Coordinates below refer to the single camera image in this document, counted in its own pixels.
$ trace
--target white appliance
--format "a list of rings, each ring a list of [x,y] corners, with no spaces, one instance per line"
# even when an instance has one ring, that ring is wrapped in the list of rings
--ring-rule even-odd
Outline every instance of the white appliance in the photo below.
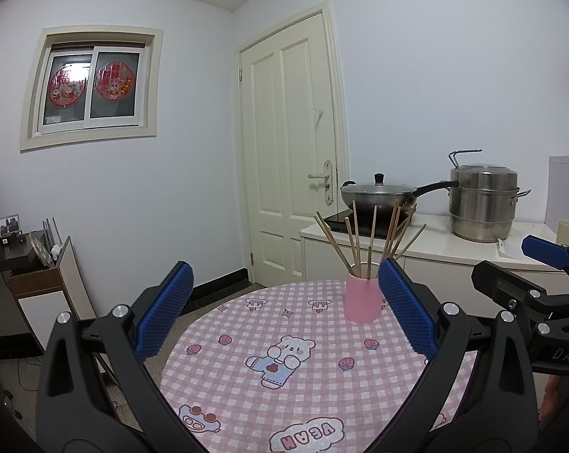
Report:
[[[545,224],[557,233],[559,220],[569,220],[569,156],[549,157]]]

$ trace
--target white wall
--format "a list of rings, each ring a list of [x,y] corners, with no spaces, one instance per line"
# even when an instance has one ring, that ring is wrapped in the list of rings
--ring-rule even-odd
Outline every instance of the white wall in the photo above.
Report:
[[[240,46],[324,0],[250,0]],[[548,157],[569,154],[569,0],[330,0],[343,72],[351,175],[423,185],[447,155],[519,173],[518,219],[543,221]],[[445,191],[419,211],[445,213]]]
[[[41,29],[162,29],[157,137],[19,152]],[[233,17],[192,0],[0,3],[0,216],[56,217],[97,311],[132,303],[178,260],[195,284],[244,266],[235,187]]]

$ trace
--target window frame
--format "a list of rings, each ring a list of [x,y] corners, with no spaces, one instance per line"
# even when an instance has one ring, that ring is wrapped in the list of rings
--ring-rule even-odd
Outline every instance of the window frame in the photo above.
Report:
[[[82,48],[82,43],[102,43]],[[125,43],[138,45],[124,46]],[[23,106],[21,152],[95,140],[157,135],[158,67],[163,32],[125,26],[68,26],[43,29],[36,50]],[[52,51],[52,46],[59,49]],[[100,52],[138,53],[134,116],[89,117],[94,87],[95,63]],[[54,57],[92,55],[84,120],[43,124],[47,86]]]

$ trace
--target pot handle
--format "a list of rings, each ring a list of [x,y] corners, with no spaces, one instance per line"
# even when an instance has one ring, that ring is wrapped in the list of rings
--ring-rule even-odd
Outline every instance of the pot handle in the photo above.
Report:
[[[418,197],[422,196],[423,194],[430,193],[431,191],[436,191],[438,189],[447,189],[448,187],[458,187],[457,180],[443,180],[441,182],[436,182],[434,184],[424,185],[422,187],[417,188],[415,192],[412,193],[412,196]]]
[[[516,203],[517,200],[518,200],[520,197],[525,197],[525,196],[527,196],[528,194],[530,194],[531,192],[532,192],[532,189],[528,189],[527,191],[523,191],[523,192],[521,192],[521,193],[515,194],[515,195],[511,198],[511,203]]]
[[[450,159],[450,161],[454,165],[454,168],[458,168],[457,155],[459,153],[479,153],[480,151],[482,151],[482,150],[481,149],[458,149],[457,151],[453,151],[452,153],[449,153],[448,158]]]

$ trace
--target green cup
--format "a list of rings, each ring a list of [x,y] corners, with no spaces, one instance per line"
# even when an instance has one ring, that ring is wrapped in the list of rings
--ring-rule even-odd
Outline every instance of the green cup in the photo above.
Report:
[[[569,220],[559,220],[557,227],[557,244],[569,246]]]

